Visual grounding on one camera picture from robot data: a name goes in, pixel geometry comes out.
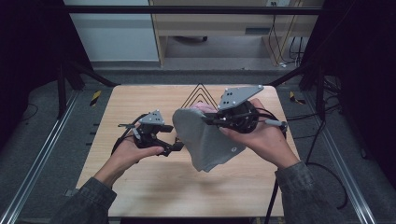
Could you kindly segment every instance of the metal bracket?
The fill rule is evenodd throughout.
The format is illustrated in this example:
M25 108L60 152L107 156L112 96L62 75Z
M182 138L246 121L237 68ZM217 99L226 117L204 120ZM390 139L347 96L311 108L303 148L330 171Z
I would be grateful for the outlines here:
M256 87L226 88L224 94L221 96L218 109L225 110L237 107L262 90L264 90L264 86L262 85Z
M163 116L161 116L160 110L154 110L151 113L148 113L145 117L139 120L141 124L153 124L153 125L164 125L165 121L163 120Z

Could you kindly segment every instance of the person's right hand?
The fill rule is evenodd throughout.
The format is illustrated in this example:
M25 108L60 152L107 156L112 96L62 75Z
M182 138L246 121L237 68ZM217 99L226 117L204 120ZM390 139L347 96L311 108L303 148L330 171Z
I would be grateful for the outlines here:
M264 108L259 99L250 101L256 108ZM220 128L221 132L249 148L263 159L273 163L279 169L294 165L299 160L291 151L280 129L264 122L259 122L256 129L251 133L239 133L237 131Z

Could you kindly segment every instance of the sleeve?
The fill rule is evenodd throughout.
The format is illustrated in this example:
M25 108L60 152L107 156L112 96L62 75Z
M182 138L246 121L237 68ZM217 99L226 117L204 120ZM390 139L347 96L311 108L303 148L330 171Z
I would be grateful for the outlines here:
M324 189L302 161L276 171L276 180L287 223L344 223L342 214L327 201Z
M49 223L107 224L107 212L117 194L91 177L52 217Z

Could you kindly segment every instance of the black clamp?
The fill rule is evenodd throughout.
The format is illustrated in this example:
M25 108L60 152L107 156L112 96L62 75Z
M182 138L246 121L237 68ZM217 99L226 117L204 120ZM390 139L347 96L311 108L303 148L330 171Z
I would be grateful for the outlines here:
M171 125L165 125L165 121L163 120L159 110L143 114L131 124L120 124L119 127L125 127L127 130L122 137L117 140L111 154L114 153L116 148L125 138L130 137L126 136L126 134L131 130L134 133L134 143L138 148L163 147L164 151L158 156L163 155L167 157L172 151L180 151L184 147L184 144L181 142L176 142L173 145L170 145L157 138L157 133L170 133L174 128Z
M267 118L265 123L278 126L286 136L288 123L279 121L271 112L263 108L256 108L248 99L262 91L262 85L255 87L225 89L218 105L217 113L204 113L203 121L208 125L217 125L233 129L239 133L251 133L256 129L259 117Z

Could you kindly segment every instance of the wrist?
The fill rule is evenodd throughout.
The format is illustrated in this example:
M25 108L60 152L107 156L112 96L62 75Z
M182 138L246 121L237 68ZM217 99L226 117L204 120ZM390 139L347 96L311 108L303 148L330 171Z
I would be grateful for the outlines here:
M93 178L102 182L104 185L112 188L117 179L124 173L119 167L112 165L110 162L105 165L93 176Z

